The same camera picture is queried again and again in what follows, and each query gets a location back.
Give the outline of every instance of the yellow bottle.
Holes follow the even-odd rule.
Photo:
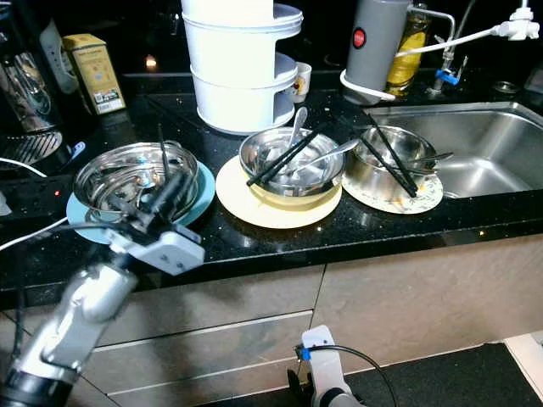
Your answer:
[[[426,8],[423,4],[418,4],[419,8]],[[424,47],[427,38],[427,29],[429,25],[428,16],[420,13],[410,13],[407,18],[406,28],[400,41],[398,52],[407,51]],[[413,78],[417,73],[418,66],[421,63],[422,55],[414,53],[399,57],[394,60],[390,67],[389,76],[387,77],[386,92],[396,96],[405,96],[407,88],[413,82]]]

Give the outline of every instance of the bowl on plate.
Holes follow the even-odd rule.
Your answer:
[[[178,142],[166,141],[165,153],[170,173],[181,171],[189,182],[188,191],[176,206],[174,220],[190,208],[198,195],[198,162]],[[111,197],[143,209],[164,182],[160,143],[138,142],[110,150],[87,163],[74,180],[74,194],[90,209],[88,220],[116,221],[122,213],[111,203]]]
[[[435,161],[410,163],[410,161],[415,159],[435,155],[434,147],[432,147],[426,139],[400,127],[380,125],[379,128],[387,137],[390,146],[394,149],[396,155],[405,166],[417,170],[433,169]],[[383,156],[383,159],[387,164],[396,167],[392,154],[381,140],[375,127],[364,130],[361,136],[366,138],[366,140],[373,145],[373,147]],[[362,143],[349,152],[345,175],[349,177],[351,182],[356,182],[357,186],[366,195],[380,200],[396,199],[404,193],[406,194],[398,181],[378,162],[372,152]],[[413,172],[411,172],[410,175],[418,187],[423,184],[426,177],[426,175]]]
[[[251,135],[239,148],[239,161],[248,177],[258,174],[288,148],[292,127],[281,127]],[[298,137],[310,130],[301,129]],[[326,196],[341,182],[345,168],[344,154],[323,159],[315,165],[289,172],[336,148],[338,144],[323,134],[318,134],[307,147],[298,153],[267,183],[257,181],[251,191],[259,198],[282,206],[312,204]]]

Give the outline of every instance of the kitchen counter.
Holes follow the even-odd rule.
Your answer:
[[[89,159],[111,148],[130,142],[158,140],[156,126],[160,118],[142,96],[146,92],[153,93],[155,100],[178,110],[186,119],[175,125],[162,118],[165,138],[179,141],[216,176],[221,166],[238,153],[243,138],[221,134],[207,127],[196,115],[190,77],[178,79],[126,78],[128,109],[100,120],[97,128],[85,139],[87,149],[71,171],[77,171]],[[344,116],[354,125],[366,122],[359,108],[346,102],[339,94],[336,79],[335,73],[312,78],[312,89],[305,102],[309,109],[305,127],[312,128],[327,121],[329,127],[325,132],[337,142],[344,142],[349,129],[334,118]],[[471,102],[474,99],[486,101],[489,97],[465,94],[463,98],[449,98],[447,102]],[[519,100],[524,104],[530,102],[526,96]],[[428,101],[413,97],[408,103]],[[150,270],[150,267],[137,267],[141,269],[137,272],[142,276],[139,289],[541,233],[541,202],[543,190],[476,198],[444,198],[429,212],[393,215],[369,208],[344,191],[336,210],[323,220],[298,229],[276,231],[252,226],[236,218],[215,198],[206,212],[190,226],[202,237],[206,251],[204,266],[175,278]],[[30,230],[53,221],[44,220]],[[25,232],[27,230],[14,228],[9,234],[0,235],[0,242]],[[73,231],[33,243],[21,243],[0,252],[0,309],[16,305],[18,284],[26,289],[27,305],[57,302],[70,276],[89,259],[107,253],[106,247],[90,243]]]

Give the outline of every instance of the dish rack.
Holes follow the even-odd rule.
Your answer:
[[[272,0],[182,0],[182,17],[205,123],[247,135],[292,118],[294,103],[283,91],[298,68],[275,47],[300,32],[301,11]]]

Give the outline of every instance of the stainless steel sink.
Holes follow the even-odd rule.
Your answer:
[[[467,198],[543,188],[543,117],[518,103],[369,109],[382,125],[426,138],[438,153],[445,195]]]

